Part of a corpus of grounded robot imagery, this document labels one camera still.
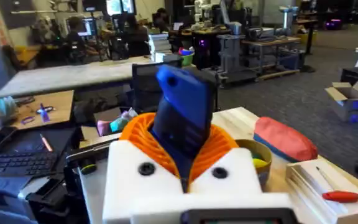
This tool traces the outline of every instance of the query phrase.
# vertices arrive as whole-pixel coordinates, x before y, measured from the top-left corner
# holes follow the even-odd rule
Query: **cardboard box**
[[[333,101],[331,107],[343,120],[358,123],[358,82],[352,86],[350,83],[333,83],[333,87],[325,89]]]

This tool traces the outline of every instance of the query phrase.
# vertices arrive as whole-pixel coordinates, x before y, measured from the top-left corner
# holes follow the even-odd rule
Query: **red fabric item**
[[[317,147],[306,136],[272,118],[259,118],[255,133],[280,152],[298,161],[317,159]]]

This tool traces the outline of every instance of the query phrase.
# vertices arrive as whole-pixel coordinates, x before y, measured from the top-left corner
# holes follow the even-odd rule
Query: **pen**
[[[42,134],[40,134],[40,137],[41,137],[42,142],[44,143],[45,147],[48,149],[48,151],[53,152],[53,149],[52,149],[52,147],[50,147],[50,144],[47,141],[47,139]]]

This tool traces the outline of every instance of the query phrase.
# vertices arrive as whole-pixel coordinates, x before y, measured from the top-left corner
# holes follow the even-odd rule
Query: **person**
[[[164,8],[159,8],[156,13],[154,25],[160,29],[160,32],[168,32],[168,12]]]
[[[136,18],[133,14],[129,14],[126,18],[128,28],[128,54],[130,57],[148,55],[150,54],[149,45],[146,41],[149,40],[147,34],[147,28],[137,23]]]
[[[99,55],[99,52],[85,44],[85,41],[78,34],[84,29],[84,23],[80,17],[71,17],[68,19],[68,26],[70,27],[70,33],[67,35],[67,42],[73,46],[75,45],[78,50],[86,52],[87,55]]]

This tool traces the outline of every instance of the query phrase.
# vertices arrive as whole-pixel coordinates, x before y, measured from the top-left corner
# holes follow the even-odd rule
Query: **red screwdriver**
[[[358,202],[358,194],[354,192],[347,192],[342,190],[335,190],[333,184],[331,183],[331,179],[319,168],[316,167],[318,172],[323,176],[326,182],[331,186],[333,191],[323,193],[323,198],[325,200],[331,200],[334,202],[341,203],[354,203]]]

